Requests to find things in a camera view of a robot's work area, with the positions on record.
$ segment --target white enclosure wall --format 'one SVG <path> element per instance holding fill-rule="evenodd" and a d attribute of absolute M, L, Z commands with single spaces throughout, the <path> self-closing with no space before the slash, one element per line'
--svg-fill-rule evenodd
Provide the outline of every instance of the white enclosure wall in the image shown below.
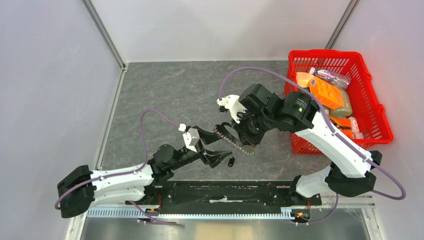
<path fill-rule="evenodd" d="M 363 55 L 393 130 L 394 142 L 376 149 L 383 153 L 382 166 L 404 184 L 407 197 L 374 196 L 388 240 L 423 239 L 423 9 L 421 0 L 361 1 L 335 45 Z M 383 174 L 373 172 L 376 189 L 400 195 Z"/>
<path fill-rule="evenodd" d="M 287 60 L 326 46 L 349 0 L 93 0 L 125 62 Z"/>
<path fill-rule="evenodd" d="M 1 1 L 0 69 L 0 239 L 63 239 L 56 184 L 93 165 L 120 69 L 79 0 Z"/>

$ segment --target orange box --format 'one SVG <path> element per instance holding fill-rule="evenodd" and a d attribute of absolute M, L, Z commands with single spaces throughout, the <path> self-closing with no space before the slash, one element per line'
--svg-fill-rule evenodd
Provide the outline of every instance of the orange box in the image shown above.
<path fill-rule="evenodd" d="M 352 122 L 349 118 L 340 118 L 330 116 L 330 122 L 338 128 L 344 135 L 352 139 Z"/>
<path fill-rule="evenodd" d="M 330 109 L 337 109 L 345 105 L 340 89 L 319 77 L 315 77 L 309 82 L 309 90 L 322 105 Z"/>

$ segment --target black rail base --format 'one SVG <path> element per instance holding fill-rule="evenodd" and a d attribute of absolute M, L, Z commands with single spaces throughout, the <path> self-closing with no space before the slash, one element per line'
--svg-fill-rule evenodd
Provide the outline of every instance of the black rail base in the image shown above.
<path fill-rule="evenodd" d="M 278 214 L 290 206 L 322 205 L 319 194 L 293 197 L 292 181 L 166 181 L 146 187 L 139 205 L 158 204 L 162 214 Z"/>

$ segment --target red plastic basket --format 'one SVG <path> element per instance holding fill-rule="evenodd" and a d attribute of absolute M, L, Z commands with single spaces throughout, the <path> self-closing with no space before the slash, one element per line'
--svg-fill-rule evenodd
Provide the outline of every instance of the red plastic basket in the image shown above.
<path fill-rule="evenodd" d="M 288 54 L 287 78 L 296 82 L 296 72 L 308 72 L 311 67 L 325 68 L 351 78 L 346 92 L 349 94 L 353 116 L 364 137 L 364 139 L 353 139 L 356 144 L 366 149 L 393 141 L 385 109 L 377 100 L 371 85 L 371 74 L 361 54 L 354 51 L 324 49 L 293 50 Z M 284 86 L 286 95 L 297 90 L 288 83 Z M 314 145 L 293 133 L 291 146 L 295 154 L 322 154 Z"/>

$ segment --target metal frame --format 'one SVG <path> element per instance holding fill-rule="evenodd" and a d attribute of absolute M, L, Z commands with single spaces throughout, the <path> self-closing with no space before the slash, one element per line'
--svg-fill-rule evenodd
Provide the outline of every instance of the metal frame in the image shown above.
<path fill-rule="evenodd" d="M 146 211 L 148 205 L 141 209 Z M 291 216 L 292 209 L 290 207 L 282 207 L 281 213 L 258 213 L 258 214 L 159 214 L 155 218 L 162 219 L 277 219 L 277 220 L 293 220 Z M 96 206 L 87 211 L 88 218 L 121 218 L 121 219 L 147 219 L 134 206 Z"/>
<path fill-rule="evenodd" d="M 128 66 L 125 66 L 120 72 L 119 81 L 116 86 L 116 91 L 113 95 L 113 102 L 112 102 L 112 105 L 110 106 L 108 119 L 107 119 L 106 125 L 104 126 L 103 139 L 101 141 L 99 151 L 97 152 L 95 157 L 96 160 L 94 163 L 94 169 L 99 171 L 102 170 L 103 156 L 105 155 L 106 143 L 108 141 L 109 132 L 111 130 L 112 121 L 115 115 L 115 110 L 117 109 L 118 98 L 121 93 L 122 83 L 124 82 L 124 77 L 125 77 L 125 74 L 127 73 L 127 70 L 128 70 Z"/>
<path fill-rule="evenodd" d="M 64 240 L 80 240 L 86 218 L 87 213 L 71 218 Z"/>
<path fill-rule="evenodd" d="M 371 240 L 383 240 L 384 237 L 380 232 L 379 224 L 377 222 L 376 209 L 362 209 L 362 214 L 365 218 L 365 225 L 368 230 L 369 238 Z"/>
<path fill-rule="evenodd" d="M 359 1 L 360 0 L 350 0 L 350 2 L 347 4 L 347 7 L 341 15 L 341 18 L 338 21 L 337 25 L 335 26 L 335 29 L 332 32 L 330 39 L 327 42 L 327 45 L 325 45 L 325 49 L 332 49 L 334 47 L 334 44 L 337 42 L 337 39 L 345 28 L 346 23 L 348 22 L 349 18 L 357 7 Z"/>
<path fill-rule="evenodd" d="M 87 9 L 88 14 L 90 15 L 91 19 L 93 20 L 94 25 L 96 26 L 98 32 L 100 33 L 101 37 L 103 38 L 104 42 L 106 43 L 107 47 L 109 48 L 110 52 L 113 55 L 113 58 L 115 59 L 118 66 L 123 70 L 126 67 L 126 63 L 122 59 L 121 55 L 119 54 L 116 46 L 114 45 L 114 42 L 111 39 L 111 36 L 109 35 L 108 31 L 105 28 L 105 25 L 102 22 L 102 19 L 100 18 L 99 14 L 96 11 L 96 8 L 94 7 L 94 4 L 91 0 L 81 0 L 84 7 Z"/>

